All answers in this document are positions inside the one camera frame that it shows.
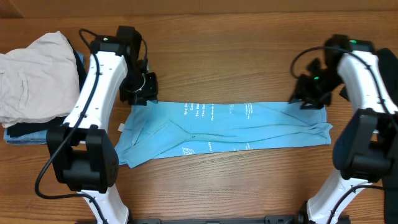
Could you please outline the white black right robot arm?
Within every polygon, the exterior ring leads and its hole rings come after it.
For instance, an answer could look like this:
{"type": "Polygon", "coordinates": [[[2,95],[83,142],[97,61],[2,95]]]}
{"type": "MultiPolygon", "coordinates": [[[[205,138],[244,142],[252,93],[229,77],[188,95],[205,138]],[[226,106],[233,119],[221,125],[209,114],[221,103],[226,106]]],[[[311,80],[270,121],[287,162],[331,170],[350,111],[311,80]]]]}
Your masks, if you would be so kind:
{"type": "Polygon", "coordinates": [[[334,169],[294,223],[349,223],[343,210],[364,189],[384,193],[384,222],[397,222],[397,105],[384,85],[373,43],[335,34],[307,74],[297,76],[290,97],[301,109],[321,109],[344,85],[353,116],[333,148],[334,169]]]}

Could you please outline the light blue printed t-shirt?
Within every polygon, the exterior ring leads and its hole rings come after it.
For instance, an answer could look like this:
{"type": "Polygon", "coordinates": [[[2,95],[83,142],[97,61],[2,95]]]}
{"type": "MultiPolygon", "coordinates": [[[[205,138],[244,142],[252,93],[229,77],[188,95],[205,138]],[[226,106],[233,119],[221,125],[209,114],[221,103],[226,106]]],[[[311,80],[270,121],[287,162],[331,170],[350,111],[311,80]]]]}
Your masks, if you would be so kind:
{"type": "Polygon", "coordinates": [[[325,109],[298,103],[150,102],[132,107],[116,152],[133,168],[168,157],[329,145],[331,128],[325,109]]]}

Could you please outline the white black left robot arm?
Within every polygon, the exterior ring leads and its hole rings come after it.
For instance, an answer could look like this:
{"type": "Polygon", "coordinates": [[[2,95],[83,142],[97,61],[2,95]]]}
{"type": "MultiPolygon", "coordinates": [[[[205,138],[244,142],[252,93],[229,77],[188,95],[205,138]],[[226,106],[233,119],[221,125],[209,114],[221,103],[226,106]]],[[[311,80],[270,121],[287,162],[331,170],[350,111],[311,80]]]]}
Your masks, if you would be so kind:
{"type": "Polygon", "coordinates": [[[116,187],[119,159],[108,136],[116,97],[129,105],[145,106],[157,100],[157,77],[148,59],[139,59],[145,40],[130,26],[119,26],[114,36],[94,35],[87,43],[90,68],[72,112],[62,125],[47,131],[50,159],[35,181],[41,198],[42,177],[53,167],[56,179],[71,190],[64,198],[82,197],[96,223],[133,223],[116,187]]]}

